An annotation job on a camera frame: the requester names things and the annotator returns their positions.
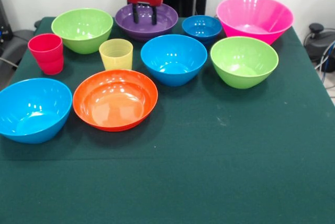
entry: blue bowl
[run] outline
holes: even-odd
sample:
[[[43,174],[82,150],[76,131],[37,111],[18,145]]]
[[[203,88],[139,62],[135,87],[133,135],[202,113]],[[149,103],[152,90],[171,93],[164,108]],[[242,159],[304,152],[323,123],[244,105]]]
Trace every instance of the blue bowl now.
[[[183,35],[151,39],[141,50],[148,71],[167,86],[180,86],[194,78],[207,60],[206,48]]]
[[[72,93],[54,79],[29,79],[0,92],[0,134],[21,143],[52,139],[65,124]]]
[[[183,21],[182,27],[187,35],[199,40],[204,45],[213,43],[222,31],[220,21],[210,16],[190,16]]]

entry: pink cup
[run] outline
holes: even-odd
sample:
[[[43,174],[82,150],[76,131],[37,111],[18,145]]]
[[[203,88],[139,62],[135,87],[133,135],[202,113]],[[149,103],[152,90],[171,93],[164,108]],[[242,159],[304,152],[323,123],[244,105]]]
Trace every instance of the pink cup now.
[[[56,75],[63,70],[63,42],[59,36],[40,34],[28,42],[28,48],[46,75]]]

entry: plastic bowl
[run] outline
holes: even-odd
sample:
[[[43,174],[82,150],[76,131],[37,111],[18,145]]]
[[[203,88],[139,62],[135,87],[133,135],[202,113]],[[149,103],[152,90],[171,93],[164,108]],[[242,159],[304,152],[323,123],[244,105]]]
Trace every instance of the plastic bowl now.
[[[29,79],[0,92],[0,134],[21,143],[52,139],[72,105],[69,88],[54,79]]]
[[[224,82],[246,89],[265,80],[278,65],[278,54],[268,44],[250,37],[228,37],[210,51],[214,68]]]
[[[148,71],[167,86],[180,86],[194,78],[207,60],[206,48],[192,37],[164,35],[141,50]]]
[[[52,32],[63,39],[66,47],[79,54],[98,51],[110,35],[113,19],[109,13],[94,8],[65,12],[52,22]]]
[[[155,84],[142,73],[109,70],[84,80],[73,95],[75,113],[103,131],[124,131],[141,123],[158,99]]]
[[[214,42],[222,30],[220,21],[210,16],[190,16],[182,23],[183,30],[187,35],[197,39],[204,45]]]
[[[141,42],[169,33],[178,21],[177,12],[166,4],[157,7],[156,25],[152,24],[151,7],[138,5],[137,12],[138,24],[133,20],[132,4],[128,4],[116,13],[115,22],[129,37]]]
[[[227,37],[246,36],[272,44],[292,24],[293,14],[275,0],[225,0],[216,14]]]

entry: cable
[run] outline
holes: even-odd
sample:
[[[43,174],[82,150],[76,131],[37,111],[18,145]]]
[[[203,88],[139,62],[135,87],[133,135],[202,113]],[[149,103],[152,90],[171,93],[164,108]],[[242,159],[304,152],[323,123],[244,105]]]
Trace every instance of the cable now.
[[[4,61],[5,63],[10,64],[11,66],[13,66],[13,67],[15,67],[15,68],[18,68],[18,67],[19,67],[19,66],[17,66],[16,64],[14,64],[14,63],[8,61],[7,59],[4,59],[4,58],[1,58],[1,57],[0,57],[0,60]]]
[[[333,86],[329,86],[329,87],[325,87],[325,89],[332,89],[332,88],[334,88],[335,87],[335,85],[333,85]]]
[[[331,44],[329,44],[329,46],[325,49],[325,51],[322,54],[320,63],[317,66],[314,67],[315,70],[317,70],[320,67],[319,74],[321,74],[321,69],[322,69],[321,66],[327,61],[327,59],[329,57],[329,55],[326,55],[326,54],[327,54],[328,50],[330,49],[330,47],[333,46],[333,44],[335,44],[335,40]]]
[[[335,31],[335,29],[333,29],[333,28],[325,28],[325,29],[323,29],[323,31],[325,31],[325,30],[332,30],[332,31]],[[310,38],[311,35],[313,35],[313,32],[310,32],[310,33],[305,37],[305,39],[304,39],[304,47],[306,46],[307,39]]]
[[[310,36],[311,36],[312,34],[313,34],[313,33],[311,32],[311,33],[309,33],[309,34],[305,37],[305,39],[304,39],[304,47],[306,46],[307,39],[310,38]]]
[[[17,38],[22,39],[23,41],[29,42],[29,40],[27,40],[26,38],[23,38],[23,37],[20,37],[20,36],[17,36],[17,35],[13,35],[13,37],[17,37]]]
[[[330,54],[332,53],[333,48],[334,48],[334,45],[332,45],[330,47],[330,49],[328,50],[328,56],[330,56]],[[324,83],[325,79],[326,79],[326,71],[327,71],[327,68],[328,68],[328,63],[329,63],[329,57],[327,58],[326,66],[325,66],[325,71],[323,72],[322,83]]]

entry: lime green bowl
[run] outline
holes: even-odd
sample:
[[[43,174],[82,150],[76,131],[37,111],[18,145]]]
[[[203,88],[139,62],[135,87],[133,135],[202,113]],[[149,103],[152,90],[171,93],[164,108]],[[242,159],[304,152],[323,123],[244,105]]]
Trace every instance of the lime green bowl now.
[[[89,54],[98,51],[108,39],[112,25],[113,18],[109,13],[94,8],[79,8],[56,17],[51,29],[69,49]]]
[[[237,89],[251,88],[277,67],[277,52],[267,43],[249,37],[228,37],[216,42],[210,57],[222,80]]]

